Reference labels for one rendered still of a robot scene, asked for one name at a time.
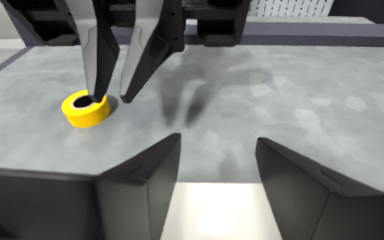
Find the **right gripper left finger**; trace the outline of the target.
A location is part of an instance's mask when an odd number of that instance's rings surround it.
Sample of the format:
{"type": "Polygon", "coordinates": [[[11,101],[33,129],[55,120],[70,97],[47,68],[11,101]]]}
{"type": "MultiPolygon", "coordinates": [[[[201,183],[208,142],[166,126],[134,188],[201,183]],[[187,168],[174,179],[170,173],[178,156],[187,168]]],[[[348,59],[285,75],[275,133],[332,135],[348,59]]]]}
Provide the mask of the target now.
{"type": "Polygon", "coordinates": [[[0,237],[161,240],[180,155],[174,132],[102,176],[0,168],[0,237]]]}

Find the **yellow roll of tape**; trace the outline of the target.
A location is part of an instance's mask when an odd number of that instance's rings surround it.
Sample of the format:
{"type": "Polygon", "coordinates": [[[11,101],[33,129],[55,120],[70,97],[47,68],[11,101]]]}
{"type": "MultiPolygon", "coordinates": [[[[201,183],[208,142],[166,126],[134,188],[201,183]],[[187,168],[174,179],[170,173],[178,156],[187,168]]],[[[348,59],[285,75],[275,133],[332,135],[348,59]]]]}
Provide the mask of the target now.
{"type": "Polygon", "coordinates": [[[62,104],[62,111],[72,126],[94,126],[107,118],[110,106],[106,95],[101,103],[94,103],[83,90],[69,96],[62,104]]]}

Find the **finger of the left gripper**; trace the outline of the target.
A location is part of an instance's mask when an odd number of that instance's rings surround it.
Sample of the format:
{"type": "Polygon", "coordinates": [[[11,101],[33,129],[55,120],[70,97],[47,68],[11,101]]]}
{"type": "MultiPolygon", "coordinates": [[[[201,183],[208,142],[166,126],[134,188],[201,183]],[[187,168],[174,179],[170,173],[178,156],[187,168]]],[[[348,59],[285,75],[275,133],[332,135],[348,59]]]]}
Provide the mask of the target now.
{"type": "Polygon", "coordinates": [[[94,103],[101,103],[121,48],[97,0],[54,0],[54,3],[76,35],[80,34],[88,96],[94,103]]]}
{"type": "Polygon", "coordinates": [[[155,71],[185,49],[182,0],[136,0],[136,20],[120,85],[130,104],[155,71]]]}

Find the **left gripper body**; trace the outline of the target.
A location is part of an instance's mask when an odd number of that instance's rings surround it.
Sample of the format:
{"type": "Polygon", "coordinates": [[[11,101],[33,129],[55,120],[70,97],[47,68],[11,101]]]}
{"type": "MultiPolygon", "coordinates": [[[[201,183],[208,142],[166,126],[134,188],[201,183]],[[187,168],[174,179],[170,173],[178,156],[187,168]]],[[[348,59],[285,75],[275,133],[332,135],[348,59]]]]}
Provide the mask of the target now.
{"type": "MultiPolygon", "coordinates": [[[[74,47],[79,37],[54,0],[0,0],[37,39],[49,47],[74,47]]],[[[97,0],[110,28],[134,28],[136,0],[97,0]]],[[[251,0],[182,0],[186,19],[197,20],[197,41],[205,47],[234,47],[241,42],[251,0]]]]}

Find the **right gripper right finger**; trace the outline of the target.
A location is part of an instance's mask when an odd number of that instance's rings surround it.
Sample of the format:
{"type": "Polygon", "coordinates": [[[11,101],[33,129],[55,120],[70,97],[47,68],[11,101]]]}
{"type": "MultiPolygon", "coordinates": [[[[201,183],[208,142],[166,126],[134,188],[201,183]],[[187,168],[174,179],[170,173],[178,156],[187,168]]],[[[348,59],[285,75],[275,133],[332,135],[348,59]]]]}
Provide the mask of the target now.
{"type": "Polygon", "coordinates": [[[384,240],[384,192],[267,137],[260,179],[282,240],[384,240]]]}

